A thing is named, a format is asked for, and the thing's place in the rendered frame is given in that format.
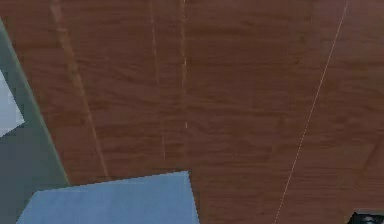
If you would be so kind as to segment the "brown wooden cupboard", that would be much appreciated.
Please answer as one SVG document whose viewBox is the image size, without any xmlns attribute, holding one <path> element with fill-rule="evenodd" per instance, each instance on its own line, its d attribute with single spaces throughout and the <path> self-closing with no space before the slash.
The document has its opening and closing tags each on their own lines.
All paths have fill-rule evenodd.
<svg viewBox="0 0 384 224">
<path fill-rule="evenodd" d="M 0 188 L 186 172 L 200 224 L 384 215 L 384 0 L 0 0 Z"/>
</svg>

